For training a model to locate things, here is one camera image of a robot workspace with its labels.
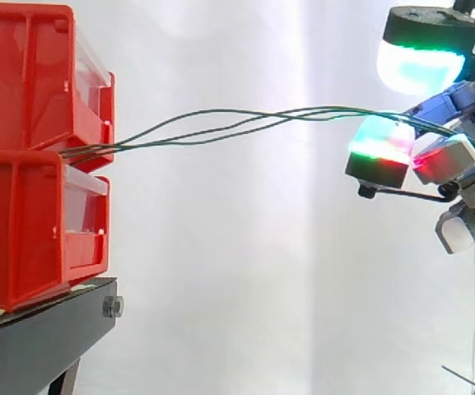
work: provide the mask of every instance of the white wall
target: white wall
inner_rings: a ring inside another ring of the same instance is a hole
[[[375,72],[390,0],[70,3],[117,75],[119,137],[192,109],[417,101]],[[444,207],[356,195],[358,123],[118,156],[110,274],[126,311],[76,394],[468,393],[440,365],[470,373],[473,252],[440,247]]]

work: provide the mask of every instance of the screw head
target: screw head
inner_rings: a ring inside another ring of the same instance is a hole
[[[120,318],[123,314],[123,297],[106,296],[104,299],[104,316],[109,318]]]

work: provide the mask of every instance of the red storage bin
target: red storage bin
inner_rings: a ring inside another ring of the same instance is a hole
[[[0,309],[107,270],[109,182],[49,151],[0,151]]]
[[[0,3],[0,150],[114,142],[114,76],[70,7]],[[78,165],[109,164],[103,156]]]

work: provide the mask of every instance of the black metal bracket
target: black metal bracket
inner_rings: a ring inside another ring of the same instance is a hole
[[[117,295],[116,279],[96,278],[85,285],[58,300],[0,316],[0,395],[34,395],[64,381],[69,368],[114,327],[104,302]]]

